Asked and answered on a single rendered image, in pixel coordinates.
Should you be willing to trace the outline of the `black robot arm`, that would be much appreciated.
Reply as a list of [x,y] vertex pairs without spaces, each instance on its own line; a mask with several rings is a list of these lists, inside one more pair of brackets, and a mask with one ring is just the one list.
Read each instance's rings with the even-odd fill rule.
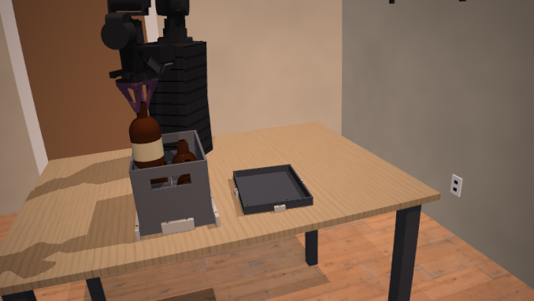
[[[157,15],[168,18],[164,19],[166,29],[163,28],[163,37],[158,37],[158,44],[163,45],[139,46],[144,43],[142,21],[131,18],[149,16],[149,8],[146,7],[151,7],[151,0],[107,0],[107,5],[108,14],[105,16],[106,23],[102,27],[101,38],[108,48],[121,49],[124,71],[152,68],[157,73],[169,73],[176,60],[173,44],[193,43],[193,37],[187,37],[184,19],[189,15],[189,0],[155,0]],[[127,47],[132,44],[137,46]]]

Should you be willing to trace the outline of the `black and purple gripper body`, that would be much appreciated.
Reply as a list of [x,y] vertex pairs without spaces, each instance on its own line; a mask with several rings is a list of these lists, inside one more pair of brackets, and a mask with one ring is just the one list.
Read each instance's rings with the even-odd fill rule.
[[158,78],[158,75],[151,75],[151,72],[155,72],[154,69],[152,69],[152,68],[143,69],[143,70],[139,70],[139,71],[135,71],[135,72],[124,71],[124,63],[123,63],[121,49],[119,50],[119,52],[120,52],[120,57],[121,57],[121,67],[122,67],[122,69],[109,72],[109,78],[114,78],[115,79],[115,78],[121,76],[121,79],[115,80],[116,83],[126,83],[126,84],[133,83],[133,84],[135,84],[135,83],[139,83],[139,82],[142,82],[142,81],[145,81],[145,80],[151,80],[151,79]]

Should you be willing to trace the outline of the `brown ceramic bottle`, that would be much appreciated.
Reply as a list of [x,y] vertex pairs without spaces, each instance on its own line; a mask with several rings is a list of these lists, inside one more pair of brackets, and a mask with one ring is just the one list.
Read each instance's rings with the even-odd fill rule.
[[[191,158],[188,158],[188,159],[184,159],[183,160],[183,163],[184,162],[193,162],[193,159]],[[181,175],[176,183],[176,185],[181,185],[181,184],[191,184],[191,177],[190,177],[190,174],[185,174],[185,175]]]

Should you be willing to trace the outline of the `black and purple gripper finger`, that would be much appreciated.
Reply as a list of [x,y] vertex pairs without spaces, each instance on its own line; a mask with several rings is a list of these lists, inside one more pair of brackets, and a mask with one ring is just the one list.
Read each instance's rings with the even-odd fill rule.
[[[128,100],[129,104],[131,105],[132,109],[135,113],[140,112],[140,106],[141,106],[141,97],[142,97],[142,87],[143,83],[116,83],[118,89],[121,91],[121,93],[124,95],[124,97]],[[135,103],[128,91],[128,88],[131,88],[134,91],[135,95]]]
[[[149,109],[150,100],[151,100],[151,97],[152,97],[152,95],[154,93],[154,89],[155,89],[155,87],[157,85],[157,82],[158,82],[158,78],[142,82],[143,85],[148,85],[148,90],[147,90],[147,95],[146,95],[146,107],[147,107],[147,109]],[[145,99],[144,99],[144,96],[143,96],[143,90],[142,90],[142,100],[141,100],[141,102],[145,102]]]

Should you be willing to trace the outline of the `brown bottle with cream label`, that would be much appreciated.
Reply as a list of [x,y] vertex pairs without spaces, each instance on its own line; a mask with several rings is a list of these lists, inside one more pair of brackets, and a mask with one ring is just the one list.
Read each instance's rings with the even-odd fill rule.
[[159,123],[148,116],[146,102],[129,126],[129,136],[135,166],[139,169],[157,167],[165,161]]

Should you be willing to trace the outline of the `dark grey divided crate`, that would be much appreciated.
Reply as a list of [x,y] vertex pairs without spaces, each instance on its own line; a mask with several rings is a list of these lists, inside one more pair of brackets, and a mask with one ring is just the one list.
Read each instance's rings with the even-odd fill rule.
[[[195,136],[200,147],[200,161],[197,159]],[[172,164],[177,150],[171,150],[164,152],[167,165],[138,169],[132,154],[129,176],[141,236],[161,233],[161,223],[191,217],[195,227],[214,224],[208,164],[196,130],[161,134],[161,138],[162,143],[186,139],[189,151],[197,161]],[[189,173],[191,184],[176,185],[181,175]],[[163,177],[168,177],[168,182],[150,183],[152,179]]]

